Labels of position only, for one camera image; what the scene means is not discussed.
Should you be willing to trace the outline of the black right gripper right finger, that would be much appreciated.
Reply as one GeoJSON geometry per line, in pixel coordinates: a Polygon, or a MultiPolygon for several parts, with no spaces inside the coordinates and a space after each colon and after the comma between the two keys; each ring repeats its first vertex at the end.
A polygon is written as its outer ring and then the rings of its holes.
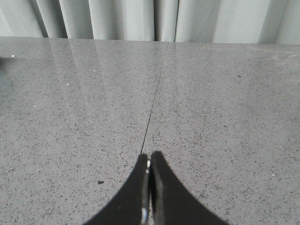
{"type": "Polygon", "coordinates": [[[150,186],[153,219],[156,225],[228,224],[191,195],[160,151],[151,155],[150,186]]]}

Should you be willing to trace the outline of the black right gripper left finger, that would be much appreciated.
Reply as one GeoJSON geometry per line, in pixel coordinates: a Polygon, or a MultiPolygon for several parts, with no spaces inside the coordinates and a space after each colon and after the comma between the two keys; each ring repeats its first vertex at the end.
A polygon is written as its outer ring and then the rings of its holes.
{"type": "Polygon", "coordinates": [[[146,154],[137,162],[118,193],[87,225],[147,225],[149,221],[149,174],[146,154]]]}

